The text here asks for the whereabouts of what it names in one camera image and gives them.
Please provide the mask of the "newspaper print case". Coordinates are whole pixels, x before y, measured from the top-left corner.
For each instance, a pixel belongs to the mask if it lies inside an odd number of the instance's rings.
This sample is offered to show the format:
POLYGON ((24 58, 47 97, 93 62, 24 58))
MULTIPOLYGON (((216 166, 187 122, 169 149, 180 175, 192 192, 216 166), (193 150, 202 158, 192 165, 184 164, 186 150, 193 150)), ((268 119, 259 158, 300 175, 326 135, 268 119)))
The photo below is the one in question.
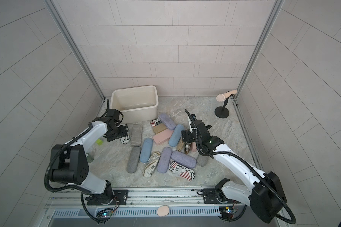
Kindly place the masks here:
POLYGON ((121 143, 123 144, 128 144, 130 142, 130 137, 129 137, 129 127, 127 124, 123 124, 125 130, 126 130, 126 135, 120 139, 121 143))

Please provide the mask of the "grey rectangular fabric case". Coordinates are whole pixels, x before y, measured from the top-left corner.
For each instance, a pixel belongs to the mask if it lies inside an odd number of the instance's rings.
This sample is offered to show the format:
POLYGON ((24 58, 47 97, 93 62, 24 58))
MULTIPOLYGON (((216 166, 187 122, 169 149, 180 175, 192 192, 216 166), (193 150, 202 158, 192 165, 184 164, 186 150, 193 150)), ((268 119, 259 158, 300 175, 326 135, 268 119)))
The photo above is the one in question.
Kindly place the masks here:
POLYGON ((143 130, 143 126, 141 124, 134 124, 132 126, 131 136, 130 136, 130 145, 132 147, 141 145, 142 130, 143 130))

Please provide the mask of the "blue oval case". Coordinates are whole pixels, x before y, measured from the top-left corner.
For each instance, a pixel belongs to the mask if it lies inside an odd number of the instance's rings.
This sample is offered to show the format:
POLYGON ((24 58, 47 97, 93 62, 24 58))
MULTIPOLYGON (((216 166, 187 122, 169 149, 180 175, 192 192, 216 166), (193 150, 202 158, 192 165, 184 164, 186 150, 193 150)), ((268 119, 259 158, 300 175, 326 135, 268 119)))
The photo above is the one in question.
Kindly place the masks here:
POLYGON ((153 139, 152 138, 146 138, 143 142, 143 146, 141 149, 139 160, 142 163, 147 163, 152 152, 153 148, 153 139))

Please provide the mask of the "dark grey oval case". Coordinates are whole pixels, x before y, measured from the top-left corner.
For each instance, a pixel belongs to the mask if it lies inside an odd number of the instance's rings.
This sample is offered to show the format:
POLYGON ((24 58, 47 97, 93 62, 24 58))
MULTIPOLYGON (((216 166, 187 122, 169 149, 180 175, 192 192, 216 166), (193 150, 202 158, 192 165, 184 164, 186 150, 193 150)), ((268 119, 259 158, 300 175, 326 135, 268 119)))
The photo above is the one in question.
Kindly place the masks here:
POLYGON ((135 146, 132 148, 130 155, 129 155, 128 163, 127 163, 128 173, 133 174, 137 171, 140 153, 141 153, 141 147, 135 146))

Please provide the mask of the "cream patterned glasses case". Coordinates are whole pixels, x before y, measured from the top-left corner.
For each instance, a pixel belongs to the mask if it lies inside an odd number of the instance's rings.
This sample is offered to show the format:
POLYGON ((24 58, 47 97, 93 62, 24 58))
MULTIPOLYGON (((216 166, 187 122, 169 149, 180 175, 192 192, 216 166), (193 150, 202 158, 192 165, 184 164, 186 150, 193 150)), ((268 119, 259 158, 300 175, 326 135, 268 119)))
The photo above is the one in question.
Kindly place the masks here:
POLYGON ((158 165, 158 162, 160 160, 160 157, 161 157, 161 152, 159 151, 154 151, 151 153, 151 156, 148 160, 148 162, 146 163, 146 166, 145 166, 145 169, 144 169, 144 172, 143 172, 143 176, 144 177, 151 177, 158 165))

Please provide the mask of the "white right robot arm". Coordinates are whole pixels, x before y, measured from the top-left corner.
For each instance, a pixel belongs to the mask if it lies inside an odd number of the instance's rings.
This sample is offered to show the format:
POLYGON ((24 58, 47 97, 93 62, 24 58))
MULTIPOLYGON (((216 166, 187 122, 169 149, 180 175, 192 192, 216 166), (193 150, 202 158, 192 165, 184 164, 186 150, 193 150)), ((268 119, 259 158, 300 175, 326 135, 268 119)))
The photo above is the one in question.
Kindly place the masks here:
POLYGON ((188 116, 189 129, 182 131, 182 140, 195 142, 198 153, 211 157, 231 170, 244 184, 239 185, 224 179, 219 182, 217 196, 219 200, 236 200, 249 206, 255 215, 265 223, 278 218, 289 224, 296 224, 296 218, 287 204, 279 177, 268 174, 252 166, 234 153, 225 142, 209 133, 210 125, 188 116))

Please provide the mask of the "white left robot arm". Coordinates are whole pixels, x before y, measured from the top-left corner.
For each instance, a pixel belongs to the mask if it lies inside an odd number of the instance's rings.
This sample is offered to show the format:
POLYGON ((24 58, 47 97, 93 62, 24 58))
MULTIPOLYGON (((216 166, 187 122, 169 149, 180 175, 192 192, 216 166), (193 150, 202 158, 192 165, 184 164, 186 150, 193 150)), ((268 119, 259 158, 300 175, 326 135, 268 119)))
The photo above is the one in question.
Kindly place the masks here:
POLYGON ((114 200, 111 183, 90 172, 86 154, 100 137, 113 141, 127 136, 125 126, 121 124, 123 118, 120 111, 107 108, 77 137, 63 145, 53 146, 44 176, 45 188, 50 192, 78 190, 88 195, 90 201, 105 205, 111 203, 114 200))

